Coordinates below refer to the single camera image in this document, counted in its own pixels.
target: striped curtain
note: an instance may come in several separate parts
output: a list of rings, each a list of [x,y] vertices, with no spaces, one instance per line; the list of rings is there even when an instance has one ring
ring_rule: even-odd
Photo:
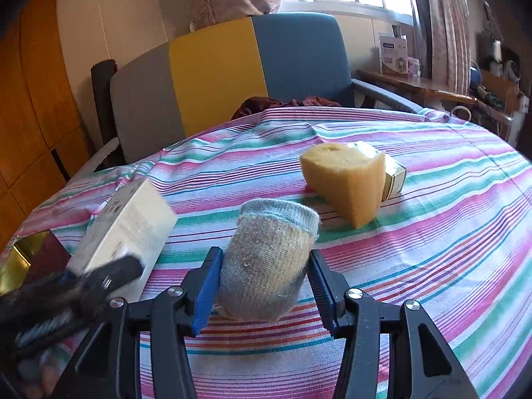
[[[425,0],[428,2],[432,36],[432,79],[467,94],[471,51],[467,33],[467,0]],[[420,12],[427,8],[418,1]]]

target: chair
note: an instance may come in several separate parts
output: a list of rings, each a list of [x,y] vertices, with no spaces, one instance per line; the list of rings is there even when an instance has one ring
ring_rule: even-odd
[[[91,75],[106,145],[83,173],[94,171],[113,150],[111,165],[132,163],[228,121],[252,96],[289,101],[317,95],[354,107],[355,88],[372,103],[412,113],[422,109],[351,79],[339,25],[333,16],[318,13],[210,26],[160,45],[118,71],[113,60],[100,62]]]

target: rolled sock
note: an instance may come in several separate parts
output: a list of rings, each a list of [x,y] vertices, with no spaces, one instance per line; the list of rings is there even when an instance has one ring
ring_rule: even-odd
[[[224,253],[219,312],[239,320],[275,321],[297,303],[320,218],[301,204],[253,199],[240,208]]]

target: sock cuff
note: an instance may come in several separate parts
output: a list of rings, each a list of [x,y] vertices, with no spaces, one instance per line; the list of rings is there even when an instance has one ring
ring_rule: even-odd
[[[296,202],[282,199],[252,199],[240,206],[240,216],[273,217],[308,232],[313,239],[318,237],[319,214]]]

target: tablecloth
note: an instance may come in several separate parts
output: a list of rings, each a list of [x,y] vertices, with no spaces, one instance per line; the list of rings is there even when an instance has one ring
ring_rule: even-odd
[[[530,163],[481,127],[428,109],[271,109],[235,124],[71,182],[17,235],[52,228],[73,252],[119,187],[149,178],[179,216],[146,285],[143,298],[151,298],[179,284],[210,246],[226,247],[243,202],[301,202],[320,214],[316,247],[332,270],[379,301],[417,299],[480,397],[503,397],[532,354]],[[408,168],[402,193],[359,230],[306,186],[298,160],[321,142],[357,140]],[[204,398],[331,397],[344,346],[323,329],[307,280],[278,322],[213,313],[186,343]],[[386,397],[387,346],[381,336],[378,398]],[[146,335],[141,357],[142,392],[153,397]]]

